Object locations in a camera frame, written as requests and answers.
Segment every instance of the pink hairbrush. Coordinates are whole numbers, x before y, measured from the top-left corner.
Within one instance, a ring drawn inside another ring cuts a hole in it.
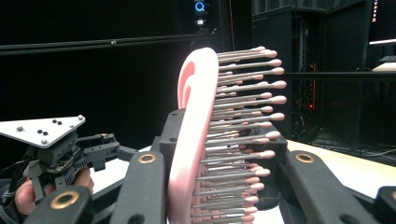
[[[274,59],[264,63],[235,64],[255,58],[274,58],[276,52],[258,47],[216,54],[212,49],[198,49],[184,62],[178,81],[178,107],[185,108],[177,139],[168,185],[168,219],[171,224],[251,223],[263,189],[258,176],[269,175],[251,159],[271,159],[271,150],[254,152],[249,144],[266,144],[279,132],[262,135],[244,134],[245,130],[271,126],[283,114],[272,112],[270,104],[284,104],[283,96],[270,92],[238,96],[240,91],[282,89],[286,82],[260,80],[265,75],[280,75],[284,70]],[[234,75],[230,70],[273,66],[268,71]],[[260,108],[246,106],[266,105]]]

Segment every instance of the screen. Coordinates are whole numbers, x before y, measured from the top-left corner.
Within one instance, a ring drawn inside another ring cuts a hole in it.
[[[396,1],[374,0],[369,44],[396,43]]]

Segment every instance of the blue light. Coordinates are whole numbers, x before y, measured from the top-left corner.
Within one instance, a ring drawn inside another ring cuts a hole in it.
[[[205,5],[203,2],[197,2],[195,3],[195,10],[197,11],[204,11],[205,10]]]

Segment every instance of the human hand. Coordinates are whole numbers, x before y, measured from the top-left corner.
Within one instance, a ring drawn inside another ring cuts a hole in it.
[[[87,187],[90,193],[93,193],[93,181],[91,179],[91,171],[88,166],[83,167],[77,174],[76,186]],[[48,185],[45,188],[46,194],[50,194],[55,190],[55,186]],[[20,213],[30,215],[35,210],[35,191],[33,189],[32,180],[26,180],[15,193],[15,204]]]

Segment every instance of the hairbrush bristle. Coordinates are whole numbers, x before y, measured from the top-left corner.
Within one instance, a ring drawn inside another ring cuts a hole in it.
[[[258,163],[271,159],[274,151],[254,151],[280,137],[277,131],[255,134],[270,127],[283,114],[271,113],[269,105],[284,104],[284,96],[271,92],[239,95],[241,91],[286,87],[286,82],[261,81],[266,75],[284,72],[278,59],[240,63],[246,59],[274,58],[276,51],[258,47],[216,54],[198,49],[184,62],[178,82],[179,108],[186,108],[168,184],[168,219],[171,224],[251,223],[264,188],[259,176],[270,174]],[[238,69],[275,67],[266,71],[237,74]]]

